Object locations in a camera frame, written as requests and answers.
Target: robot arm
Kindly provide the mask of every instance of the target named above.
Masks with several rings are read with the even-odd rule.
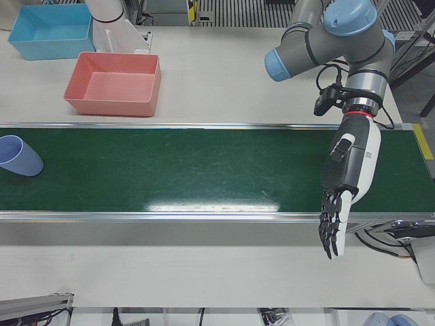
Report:
[[[349,74],[343,87],[337,79],[315,104],[315,115],[341,107],[343,120],[326,158],[319,235],[331,258],[344,254],[351,205],[368,191],[375,172],[381,133],[373,122],[382,106],[394,55],[394,37],[383,31],[370,0],[299,0],[281,45],[265,58],[277,82],[344,56]]]

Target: pink plastic bin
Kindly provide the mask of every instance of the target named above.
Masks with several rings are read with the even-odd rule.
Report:
[[[64,97],[82,114],[151,117],[160,80],[156,55],[82,52]]]

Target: floor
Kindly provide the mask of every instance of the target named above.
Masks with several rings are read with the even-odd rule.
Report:
[[[435,93],[435,63],[418,73],[393,91],[403,122],[419,123],[432,153],[435,153],[435,109],[427,117],[419,112]],[[429,171],[435,179],[435,160],[427,160]]]

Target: white table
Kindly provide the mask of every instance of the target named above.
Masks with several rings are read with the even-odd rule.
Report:
[[[0,121],[117,122],[136,124],[339,124],[332,108],[313,115],[318,69],[277,83],[264,55],[277,46],[281,29],[153,27],[152,53],[160,57],[162,82],[154,117],[96,117],[76,113],[63,94],[76,59],[26,61],[0,32]],[[328,69],[322,85],[331,84]],[[385,107],[401,122],[388,89]],[[388,123],[379,114],[379,121]]]
[[[337,124],[312,114],[311,71],[280,84],[264,54],[278,29],[153,28],[162,84],[151,118],[77,115],[63,100],[75,60],[21,59],[0,33],[0,121]],[[325,83],[334,72],[326,73]],[[385,106],[400,122],[391,92]],[[348,236],[328,261],[317,225],[4,223],[0,300],[72,292],[76,306],[362,306],[433,308],[435,287],[411,260]]]

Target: blue plastic bin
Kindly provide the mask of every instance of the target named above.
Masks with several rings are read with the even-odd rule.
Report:
[[[8,39],[27,60],[77,58],[94,52],[86,4],[24,5]]]

